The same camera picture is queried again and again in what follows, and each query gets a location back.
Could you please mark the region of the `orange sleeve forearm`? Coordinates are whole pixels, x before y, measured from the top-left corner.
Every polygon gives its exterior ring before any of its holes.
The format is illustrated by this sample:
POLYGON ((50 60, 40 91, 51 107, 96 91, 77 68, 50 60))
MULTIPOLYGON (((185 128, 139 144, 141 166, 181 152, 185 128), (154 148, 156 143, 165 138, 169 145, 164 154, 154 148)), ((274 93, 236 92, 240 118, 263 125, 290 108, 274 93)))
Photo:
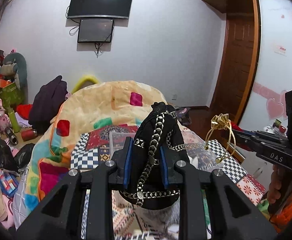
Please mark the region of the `orange sleeve forearm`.
POLYGON ((273 224, 277 233, 283 231, 288 223, 292 220, 292 195, 287 201, 287 205, 281 210, 278 215, 271 215, 270 222, 273 224))

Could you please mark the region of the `person's right hand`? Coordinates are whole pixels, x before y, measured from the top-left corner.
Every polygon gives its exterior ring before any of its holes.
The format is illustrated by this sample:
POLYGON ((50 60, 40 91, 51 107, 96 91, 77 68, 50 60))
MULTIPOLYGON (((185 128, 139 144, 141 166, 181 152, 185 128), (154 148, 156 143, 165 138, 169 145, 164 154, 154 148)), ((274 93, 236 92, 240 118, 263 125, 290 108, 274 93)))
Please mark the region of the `person's right hand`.
POLYGON ((279 165, 273 165, 273 172, 271 174, 271 182, 267 192, 267 200, 269 204, 274 204, 281 197, 280 189, 284 177, 285 169, 279 165))

